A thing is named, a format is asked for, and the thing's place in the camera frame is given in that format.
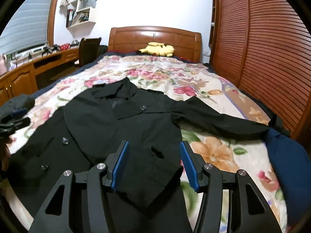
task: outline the wooden desk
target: wooden desk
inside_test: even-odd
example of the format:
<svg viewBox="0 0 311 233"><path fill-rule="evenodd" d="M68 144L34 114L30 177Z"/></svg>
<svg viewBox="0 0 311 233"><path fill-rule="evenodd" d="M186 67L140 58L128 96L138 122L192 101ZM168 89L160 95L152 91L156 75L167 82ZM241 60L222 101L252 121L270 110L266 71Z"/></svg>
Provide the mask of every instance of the wooden desk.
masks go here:
<svg viewBox="0 0 311 233"><path fill-rule="evenodd" d="M79 48L52 53L19 66L0 77L0 106L21 94L32 94L38 90L36 75L64 63L77 60Z"/></svg>

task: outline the blue fabric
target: blue fabric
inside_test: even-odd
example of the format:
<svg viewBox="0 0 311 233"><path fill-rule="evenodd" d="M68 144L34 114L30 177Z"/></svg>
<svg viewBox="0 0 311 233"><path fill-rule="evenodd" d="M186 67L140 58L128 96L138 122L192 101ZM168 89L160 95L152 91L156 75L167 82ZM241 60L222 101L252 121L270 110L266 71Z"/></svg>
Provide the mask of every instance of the blue fabric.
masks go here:
<svg viewBox="0 0 311 233"><path fill-rule="evenodd" d="M287 224L292 226L311 205L311 161L299 143L274 129L267 132L265 143L284 194Z"/></svg>
<svg viewBox="0 0 311 233"><path fill-rule="evenodd" d="M52 89L58 82L60 82L62 79L65 79L67 78L68 76L73 76L73 75L76 75L76 74L79 74L81 72L83 72L84 70L88 69L88 68L91 68L92 66L96 65L104 56L111 56L111 55L118 55L118 56L121 56L121 57L125 57L125 56L133 56L133 55L139 55L139 56L142 56L142 55L149 55L149 54L146 54L146 53L137 53L137 52L130 52L130 53L127 53L127 54L124 54L124 53L120 53L120 52L113 52L113 51L109 51L109 52L106 52L102 55L100 55L97 60L95 60L94 62L92 63L89 63L89 64L86 64L84 66L82 66L80 69L78 69L77 71L73 72L72 74L69 74L67 76L64 76L60 79L58 79L57 81L55 81L54 83L52 83L51 85L48 85L47 87L43 88L43 89L40 89L38 90L37 92L34 92L31 97L32 98L37 98L39 97L40 95L44 94L45 92L49 91L50 89ZM179 57L175 57L173 56L173 58L175 59L178 59L178 60L181 60L183 61L184 63L195 63L195 62L191 62L191 61L188 61L188 60L183 60ZM203 65L206 66L207 70L210 72L210 73L216 73L214 71L214 69L208 64L208 63L204 63Z"/></svg>

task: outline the red basket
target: red basket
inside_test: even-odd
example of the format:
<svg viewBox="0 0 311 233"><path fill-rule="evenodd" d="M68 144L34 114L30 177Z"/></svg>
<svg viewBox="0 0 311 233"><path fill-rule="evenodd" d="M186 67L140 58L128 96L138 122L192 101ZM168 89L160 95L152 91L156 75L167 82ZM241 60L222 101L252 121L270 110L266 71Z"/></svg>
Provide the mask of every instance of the red basket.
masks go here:
<svg viewBox="0 0 311 233"><path fill-rule="evenodd" d="M60 50L65 51L65 50L68 50L69 47L70 47L70 44L64 44L60 46Z"/></svg>

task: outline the person's hand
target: person's hand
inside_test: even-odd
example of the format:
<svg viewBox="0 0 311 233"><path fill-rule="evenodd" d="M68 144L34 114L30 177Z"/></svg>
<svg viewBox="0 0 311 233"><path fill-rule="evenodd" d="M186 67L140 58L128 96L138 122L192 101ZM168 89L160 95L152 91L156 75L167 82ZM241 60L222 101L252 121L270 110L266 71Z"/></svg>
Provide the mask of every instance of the person's hand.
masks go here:
<svg viewBox="0 0 311 233"><path fill-rule="evenodd" d="M12 143L12 140L9 138L7 141L0 144L0 160L2 164L2 171L6 171L9 167L9 159L11 157L10 150L7 147L7 143Z"/></svg>

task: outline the pikachu plush toy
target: pikachu plush toy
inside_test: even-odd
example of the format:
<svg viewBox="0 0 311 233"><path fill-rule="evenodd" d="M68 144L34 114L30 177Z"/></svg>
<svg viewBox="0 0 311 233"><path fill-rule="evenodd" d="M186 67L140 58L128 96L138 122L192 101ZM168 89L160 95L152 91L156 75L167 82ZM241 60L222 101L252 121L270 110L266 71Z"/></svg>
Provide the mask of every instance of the pikachu plush toy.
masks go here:
<svg viewBox="0 0 311 233"><path fill-rule="evenodd" d="M171 57L174 53L174 47L156 42L148 43L148 46L144 49L140 49L141 53L149 53L156 56Z"/></svg>

